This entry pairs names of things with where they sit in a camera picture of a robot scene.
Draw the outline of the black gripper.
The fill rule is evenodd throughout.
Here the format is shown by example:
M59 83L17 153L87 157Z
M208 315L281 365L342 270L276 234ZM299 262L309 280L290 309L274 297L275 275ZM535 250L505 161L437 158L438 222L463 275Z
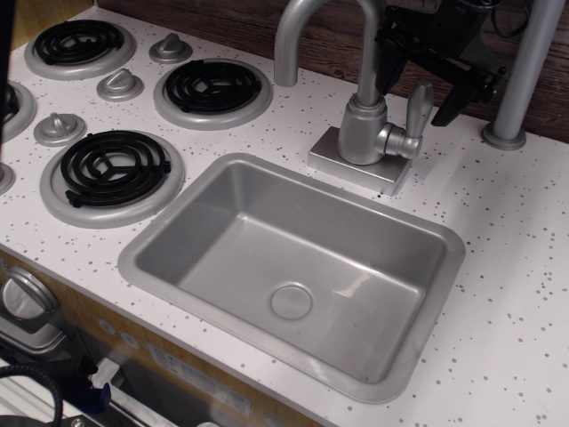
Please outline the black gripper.
M433 126L447 126L471 103L491 100L509 69L482 40L489 14L387 11L376 36L378 91L387 95L410 61L453 87L432 119Z

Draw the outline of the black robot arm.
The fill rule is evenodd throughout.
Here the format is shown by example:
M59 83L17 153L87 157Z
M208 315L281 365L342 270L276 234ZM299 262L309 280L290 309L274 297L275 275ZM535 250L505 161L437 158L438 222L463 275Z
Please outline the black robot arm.
M500 4L443 1L433 13L387 6L376 36L379 92L389 93L410 61L452 86L432 125L449 125L470 104L490 102L509 69L483 42L481 29Z

